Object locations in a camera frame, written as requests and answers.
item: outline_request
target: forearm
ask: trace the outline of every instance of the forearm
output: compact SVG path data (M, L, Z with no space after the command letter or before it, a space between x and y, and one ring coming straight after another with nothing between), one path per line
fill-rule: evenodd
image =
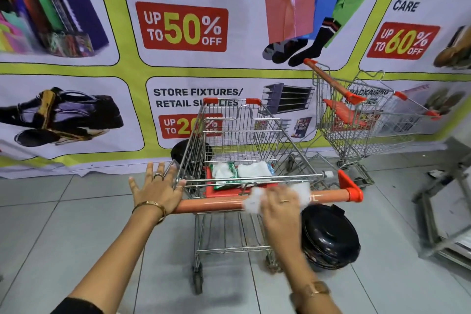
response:
M159 210L152 206L138 208L118 238L69 297L87 300L104 314L115 314L139 256L155 227L156 211Z
M300 250L283 259L282 266L293 293L303 290L312 282L318 281L316 274L312 271L303 252ZM328 294L315 294L306 299L303 306L298 308L298 312L301 314L341 314L341 311Z

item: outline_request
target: trash bin lid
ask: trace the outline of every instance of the trash bin lid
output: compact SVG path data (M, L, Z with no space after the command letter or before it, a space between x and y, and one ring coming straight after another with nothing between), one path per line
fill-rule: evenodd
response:
M336 205L310 205L302 212L302 230L322 255L354 262L360 252L358 234L344 211Z

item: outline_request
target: bracelet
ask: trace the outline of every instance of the bracelet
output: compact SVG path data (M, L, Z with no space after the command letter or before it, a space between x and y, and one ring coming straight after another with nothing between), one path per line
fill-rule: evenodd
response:
M132 210L131 213L133 214L134 211L142 205L154 205L154 206L157 206L162 211L162 217L160 218L159 222L157 222L157 224L159 224L160 222L165 220L165 218L167 217L167 210L165 209L165 207L163 205L159 204L158 202L154 202L154 201L144 201L144 202L141 202L141 203L137 204L134 207L134 209Z

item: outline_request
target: tile floor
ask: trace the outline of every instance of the tile floor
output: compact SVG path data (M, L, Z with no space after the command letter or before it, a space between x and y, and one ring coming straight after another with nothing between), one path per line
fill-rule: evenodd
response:
M446 162L443 152L366 159L376 184L363 203L340 204L359 234L360 257L320 275L344 314L469 314L471 274L417 257L410 200L429 181L426 171ZM74 288L129 216L127 177L0 180L0 314L48 314ZM121 314L293 312L284 276L265 271L262 253L204 258L203 294L194 296L193 224L193 215L170 216L152 233ZM227 228L227 240L240 242L237 225ZM212 233L211 240L221 239Z

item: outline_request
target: shopping cart lower rack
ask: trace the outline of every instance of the shopping cart lower rack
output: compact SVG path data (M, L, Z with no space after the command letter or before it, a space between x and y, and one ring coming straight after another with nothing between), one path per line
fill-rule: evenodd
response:
M383 82L384 72L370 74L360 71L353 80L333 78L326 65L306 59L313 70L316 92L316 128L318 136L303 150L304 155L321 137L327 139L340 160L337 166L347 169L362 159L405 146L422 133L422 123L437 120L440 114L410 99L407 91L395 91ZM376 79L371 85L364 76ZM366 169L358 167L366 178L360 184L371 183Z
M172 158L180 165L176 182L186 179L185 193L189 200L182 201L176 213L195 214L193 282L197 294L203 290L202 255L266 251L268 268L279 270L266 241L261 217L241 211L252 187L309 182L313 203L359 202L363 198L362 191L343 171L338 172L340 189L330 190L326 179L333 177L333 172L315 171L302 154L303 166L295 174L287 174L286 159L300 151L283 129L281 120L274 118L259 99L205 98L190 139L183 143L186 145L183 156L176 156L172 151ZM238 174L244 166L253 163L266 166L270 174L215 178L212 169L224 162ZM222 234L218 231L222 240L221 245L211 246L210 238L216 235L214 231L211 233L216 213L222 213L219 215ZM234 226L238 227L241 243L231 245L227 231L230 227L234 230Z

